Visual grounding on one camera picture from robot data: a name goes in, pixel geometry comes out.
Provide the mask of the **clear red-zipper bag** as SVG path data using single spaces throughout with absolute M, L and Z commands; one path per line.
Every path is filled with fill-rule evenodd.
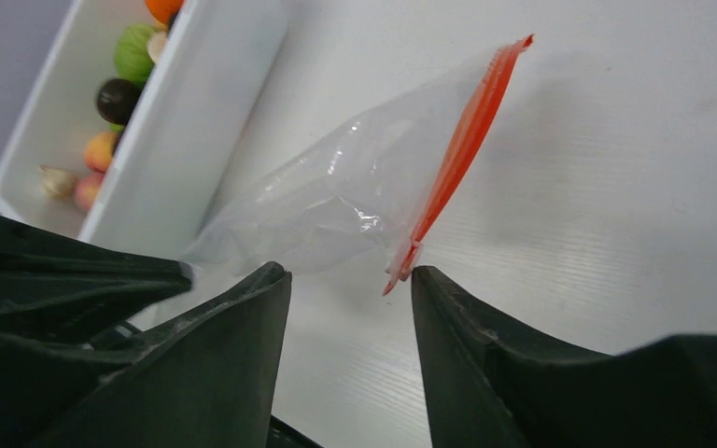
M 185 261 L 233 274 L 274 261 L 310 274 L 379 251 L 393 288 L 469 171 L 533 40 L 484 52 L 348 120 L 223 206 Z

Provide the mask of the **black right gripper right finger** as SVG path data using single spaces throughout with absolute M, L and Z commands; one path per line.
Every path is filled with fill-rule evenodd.
M 413 271 L 411 298 L 436 447 L 717 447 L 717 335 L 604 355 L 432 266 Z

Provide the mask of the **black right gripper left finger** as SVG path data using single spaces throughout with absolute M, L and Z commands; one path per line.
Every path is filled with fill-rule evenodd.
M 269 262 L 132 339 L 128 365 L 32 447 L 263 447 L 292 275 Z

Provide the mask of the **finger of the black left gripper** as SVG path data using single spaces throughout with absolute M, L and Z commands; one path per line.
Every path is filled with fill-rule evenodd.
M 192 287 L 176 260 L 86 244 L 0 216 L 0 333 L 85 343 Z

